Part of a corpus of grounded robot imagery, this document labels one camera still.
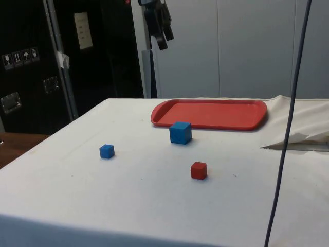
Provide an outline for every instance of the metal pole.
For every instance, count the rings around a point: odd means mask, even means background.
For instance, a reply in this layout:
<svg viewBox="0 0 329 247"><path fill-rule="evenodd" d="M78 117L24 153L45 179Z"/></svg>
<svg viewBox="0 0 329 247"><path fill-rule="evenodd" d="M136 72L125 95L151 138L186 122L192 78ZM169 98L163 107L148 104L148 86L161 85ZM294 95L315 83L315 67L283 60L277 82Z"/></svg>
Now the metal pole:
<svg viewBox="0 0 329 247"><path fill-rule="evenodd" d="M52 27L53 34L54 34L53 38L56 43L57 50L63 54L64 48L63 48L63 43L62 43L62 39L61 39L61 34L60 34L59 26L58 26L58 21L57 21L57 16L56 16L56 11L55 11L55 6L53 3L53 0L43 0L43 1L47 6L46 11L49 13L51 27ZM78 111L77 111L77 105L76 105L76 101L74 99L74 94L73 94L73 90L72 90L72 84L71 84L68 69L65 65L63 67L64 68L62 71L63 71L63 75L64 75L64 83L66 85L65 88L67 90L67 97L68 97L68 100L70 103L70 108L72 110L73 120L74 120L79 117Z"/></svg>

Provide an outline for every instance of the red tray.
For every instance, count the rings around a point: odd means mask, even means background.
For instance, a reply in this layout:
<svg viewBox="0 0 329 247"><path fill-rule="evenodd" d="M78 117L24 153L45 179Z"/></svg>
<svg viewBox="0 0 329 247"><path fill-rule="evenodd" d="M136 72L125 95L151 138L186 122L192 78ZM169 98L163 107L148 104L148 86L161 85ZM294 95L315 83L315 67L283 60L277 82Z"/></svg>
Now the red tray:
<svg viewBox="0 0 329 247"><path fill-rule="evenodd" d="M259 100L172 99L153 110L151 121L161 127L189 122L193 128L254 130L266 112L266 104Z"/></svg>

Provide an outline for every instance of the white paper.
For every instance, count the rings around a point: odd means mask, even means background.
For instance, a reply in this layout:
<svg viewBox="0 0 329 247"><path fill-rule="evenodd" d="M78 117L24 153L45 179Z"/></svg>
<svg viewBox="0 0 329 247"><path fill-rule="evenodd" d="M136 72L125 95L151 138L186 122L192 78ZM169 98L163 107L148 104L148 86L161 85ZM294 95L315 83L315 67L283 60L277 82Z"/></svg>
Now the white paper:
<svg viewBox="0 0 329 247"><path fill-rule="evenodd" d="M70 68L70 57L68 55L57 51L57 59L61 68L64 68L64 66L66 66L67 69Z"/></svg>
<svg viewBox="0 0 329 247"><path fill-rule="evenodd" d="M77 34L80 44L80 50L93 46L92 35L90 34L88 13L75 13L74 19L76 22Z"/></svg>

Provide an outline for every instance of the small blue cube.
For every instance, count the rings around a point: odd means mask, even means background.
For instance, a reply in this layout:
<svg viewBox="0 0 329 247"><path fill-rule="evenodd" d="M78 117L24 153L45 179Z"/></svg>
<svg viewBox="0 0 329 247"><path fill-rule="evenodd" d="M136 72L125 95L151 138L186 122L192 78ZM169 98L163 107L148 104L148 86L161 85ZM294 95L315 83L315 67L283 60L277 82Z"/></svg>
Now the small blue cube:
<svg viewBox="0 0 329 247"><path fill-rule="evenodd" d="M172 143L187 144L192 139L192 126L188 122L177 122L169 128Z"/></svg>
<svg viewBox="0 0 329 247"><path fill-rule="evenodd" d="M114 156L114 146L105 144L100 147L99 152L101 154L101 158L112 158Z"/></svg>

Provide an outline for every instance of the black cable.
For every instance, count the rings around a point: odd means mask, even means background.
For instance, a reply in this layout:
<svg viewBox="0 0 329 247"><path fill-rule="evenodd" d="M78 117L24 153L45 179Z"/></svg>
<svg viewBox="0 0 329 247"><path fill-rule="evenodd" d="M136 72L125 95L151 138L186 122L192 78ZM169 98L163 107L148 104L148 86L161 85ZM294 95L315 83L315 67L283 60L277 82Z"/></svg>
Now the black cable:
<svg viewBox="0 0 329 247"><path fill-rule="evenodd" d="M298 82L298 77L299 77L300 64L301 64L301 61L302 61L304 41L305 41L305 33L306 33L306 28L307 28L307 22L308 22L308 16L309 16L309 10L310 10L311 3L312 3L312 0L308 0L307 5L306 5L306 13L305 13L305 17L304 17L302 34L301 34L300 43L299 43L299 50L298 50L297 64L296 64L296 70L295 70L295 75L294 75L293 89L291 91L291 102L290 102L288 124L287 124L286 134L284 136L284 143L283 143L283 149L282 149L281 158L280 158L280 165L279 165L276 192L275 192L275 195L274 195L274 201L273 201L271 216L269 218L269 223L268 223L268 228L267 228L267 233L266 233L266 239L265 239L265 245L264 245L265 247L268 247L268 242L269 242L269 238L270 238L270 235L271 235L273 220L274 220L274 216L275 216L276 210L277 210L277 204L278 204L278 198L279 198L279 192L280 192L280 186L281 186L284 159L285 159L286 151L287 151L287 147L288 147L291 123L293 122L297 82Z"/></svg>

